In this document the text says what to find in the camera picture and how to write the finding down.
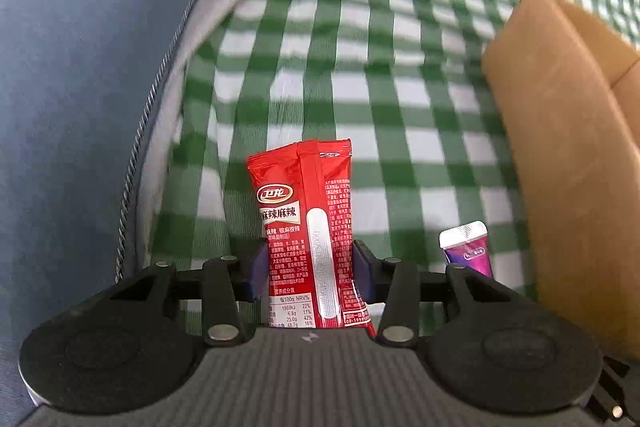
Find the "gray textured surface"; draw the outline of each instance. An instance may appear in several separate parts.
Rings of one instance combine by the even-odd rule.
[[[595,427],[580,409],[539,418],[481,412],[442,391],[412,351],[379,346],[366,331],[260,329],[247,344],[211,349],[191,379],[164,400],[111,417],[48,407],[23,427],[429,425]]]

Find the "red snack package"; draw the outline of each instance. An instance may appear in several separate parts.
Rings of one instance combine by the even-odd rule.
[[[373,333],[351,267],[351,141],[293,143],[247,166],[269,243],[269,325]]]

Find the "zipper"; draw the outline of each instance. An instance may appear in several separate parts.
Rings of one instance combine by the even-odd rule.
[[[158,90],[164,81],[164,76],[168,73],[169,65],[172,63],[172,58],[174,56],[174,52],[184,31],[184,27],[187,23],[191,10],[193,9],[196,0],[189,0],[187,3],[187,7],[184,9],[182,14],[182,19],[180,20],[180,24],[176,29],[173,38],[171,39],[171,43],[169,44],[169,48],[167,49],[164,57],[162,57],[162,62],[160,63],[160,68],[158,69],[158,73],[156,73],[156,77],[151,84],[151,90],[149,91],[148,97],[146,97],[145,108],[140,117],[140,121],[138,122],[138,129],[136,131],[136,137],[133,142],[133,147],[131,148],[131,154],[129,156],[129,165],[127,166],[127,175],[124,180],[124,190],[122,192],[122,199],[120,200],[120,219],[118,221],[118,247],[116,249],[116,273],[115,273],[115,282],[116,284],[120,282],[124,276],[124,256],[126,250],[126,234],[127,234],[127,217],[129,217],[130,204],[131,204],[131,193],[133,191],[133,183],[136,175],[136,170],[138,169],[138,162],[140,159],[140,146],[142,144],[142,139],[145,136],[147,124],[149,122],[149,118],[151,117],[151,112],[156,103],[156,99],[158,98]]]

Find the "snack package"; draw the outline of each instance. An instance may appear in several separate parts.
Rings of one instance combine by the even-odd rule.
[[[448,263],[463,264],[493,278],[487,239],[484,223],[474,221],[440,232],[440,247],[444,250]]]
[[[373,333],[351,266],[351,141],[293,143],[247,166],[269,244],[269,325]]]

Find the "nutrition facts table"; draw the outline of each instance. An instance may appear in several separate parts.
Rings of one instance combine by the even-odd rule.
[[[277,328],[315,328],[311,293],[270,296],[269,324]]]

